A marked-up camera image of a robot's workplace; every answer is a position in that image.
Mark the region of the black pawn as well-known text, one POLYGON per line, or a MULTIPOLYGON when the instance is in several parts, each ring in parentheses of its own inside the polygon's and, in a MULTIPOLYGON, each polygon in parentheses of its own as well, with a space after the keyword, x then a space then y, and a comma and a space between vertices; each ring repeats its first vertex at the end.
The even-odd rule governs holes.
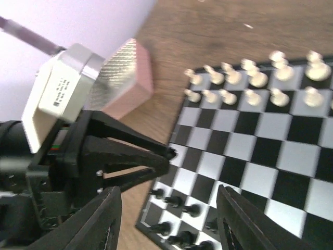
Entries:
POLYGON ((182 212, 190 215, 193 218, 196 218, 196 217, 200 216, 201 207, 198 204, 183 206, 182 212))
POLYGON ((214 244, 211 241, 202 241, 198 247, 199 250, 214 250, 214 244))
POLYGON ((206 228, 207 230, 209 230, 209 231, 211 231, 211 232, 217 234, 218 231, 219 231, 219 230, 218 230, 218 226, 217 226, 217 220, 214 219, 214 220, 212 220, 212 221, 207 222, 206 225, 205 225, 205 228, 206 228))

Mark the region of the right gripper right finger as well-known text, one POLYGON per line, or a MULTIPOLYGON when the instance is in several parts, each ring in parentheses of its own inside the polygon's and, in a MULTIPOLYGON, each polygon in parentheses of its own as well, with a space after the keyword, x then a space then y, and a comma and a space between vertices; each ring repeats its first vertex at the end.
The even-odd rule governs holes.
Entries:
POLYGON ((220 185, 216 197, 217 227, 222 249, 235 249, 229 231, 242 249, 313 249, 285 230, 230 186, 220 185))

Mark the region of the black back row piece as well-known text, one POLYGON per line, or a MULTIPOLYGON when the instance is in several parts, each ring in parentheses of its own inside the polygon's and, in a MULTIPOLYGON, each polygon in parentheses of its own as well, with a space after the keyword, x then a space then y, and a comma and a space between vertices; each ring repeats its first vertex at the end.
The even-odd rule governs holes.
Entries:
POLYGON ((168 237, 166 242, 170 245, 176 245, 181 248, 189 248, 194 245, 196 238, 196 234, 189 231, 182 231, 178 235, 168 237))
POLYGON ((154 234, 159 234, 163 237, 170 235, 172 230, 172 224, 169 221, 154 224, 149 228, 149 231, 154 234))
POLYGON ((166 197, 163 201, 174 208, 179 208, 183 205, 183 200, 179 196, 169 196, 166 197))

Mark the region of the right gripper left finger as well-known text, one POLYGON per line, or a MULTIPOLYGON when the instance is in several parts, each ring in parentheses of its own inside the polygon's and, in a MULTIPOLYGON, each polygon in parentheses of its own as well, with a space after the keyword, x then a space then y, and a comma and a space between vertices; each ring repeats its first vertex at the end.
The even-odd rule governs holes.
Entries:
POLYGON ((27 249, 117 249, 121 216, 120 189, 109 187, 27 249))

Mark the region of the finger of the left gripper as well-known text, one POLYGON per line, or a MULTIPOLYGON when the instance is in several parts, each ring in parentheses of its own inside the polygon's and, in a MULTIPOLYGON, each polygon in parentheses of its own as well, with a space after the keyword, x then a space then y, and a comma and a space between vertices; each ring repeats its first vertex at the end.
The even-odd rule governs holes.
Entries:
POLYGON ((167 145, 133 130, 102 111, 92 111, 90 123, 88 130, 91 135, 125 141, 166 158, 167 145))
POLYGON ((122 192, 166 174, 170 160, 121 142, 87 136, 83 144, 83 194, 117 186, 122 192))

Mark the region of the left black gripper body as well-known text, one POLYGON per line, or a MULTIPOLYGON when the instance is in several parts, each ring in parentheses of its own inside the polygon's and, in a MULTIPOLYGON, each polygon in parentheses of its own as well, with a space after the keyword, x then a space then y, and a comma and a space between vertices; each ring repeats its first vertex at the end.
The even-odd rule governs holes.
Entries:
POLYGON ((20 121, 1 123, 1 242, 28 245, 103 191, 103 170, 87 159, 94 112, 57 121, 31 153, 20 121))

